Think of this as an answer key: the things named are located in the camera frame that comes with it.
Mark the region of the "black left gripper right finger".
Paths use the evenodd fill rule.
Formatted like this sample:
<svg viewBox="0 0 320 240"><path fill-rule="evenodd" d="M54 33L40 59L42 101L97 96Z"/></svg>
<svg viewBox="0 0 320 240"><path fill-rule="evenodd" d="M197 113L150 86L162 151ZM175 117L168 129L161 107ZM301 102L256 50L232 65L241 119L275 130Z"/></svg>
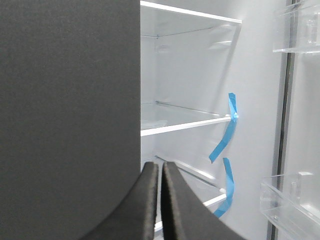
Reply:
<svg viewBox="0 0 320 240"><path fill-rule="evenodd" d="M165 240L242 240L192 191L174 162L162 165L161 219Z"/></svg>

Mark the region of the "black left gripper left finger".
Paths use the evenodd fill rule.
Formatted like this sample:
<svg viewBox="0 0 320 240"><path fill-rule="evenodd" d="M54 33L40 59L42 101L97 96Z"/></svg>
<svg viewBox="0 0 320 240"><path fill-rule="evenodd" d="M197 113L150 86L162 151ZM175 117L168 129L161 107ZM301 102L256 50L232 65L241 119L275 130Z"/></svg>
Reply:
<svg viewBox="0 0 320 240"><path fill-rule="evenodd" d="M144 164L138 179L114 209L83 240L152 240L157 216L159 166Z"/></svg>

